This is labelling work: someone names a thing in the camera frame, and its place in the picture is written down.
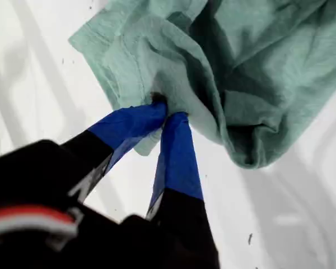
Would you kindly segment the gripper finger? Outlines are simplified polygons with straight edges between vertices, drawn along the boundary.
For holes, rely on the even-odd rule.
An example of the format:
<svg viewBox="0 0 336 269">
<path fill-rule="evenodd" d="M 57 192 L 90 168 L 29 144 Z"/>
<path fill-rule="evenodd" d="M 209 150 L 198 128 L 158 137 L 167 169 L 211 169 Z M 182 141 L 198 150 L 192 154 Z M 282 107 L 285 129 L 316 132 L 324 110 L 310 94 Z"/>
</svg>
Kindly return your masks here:
<svg viewBox="0 0 336 269">
<path fill-rule="evenodd" d="M 176 225 L 183 235 L 211 235 L 186 113 L 173 114 L 164 125 L 146 218 Z"/>
<path fill-rule="evenodd" d="M 62 144 L 65 150 L 88 166 L 87 175 L 71 184 L 69 196 L 83 202 L 127 152 L 162 127 L 167 116 L 167 99 L 162 94 L 152 94 L 151 99 L 152 103 L 148 105 L 113 111 Z"/>
</svg>

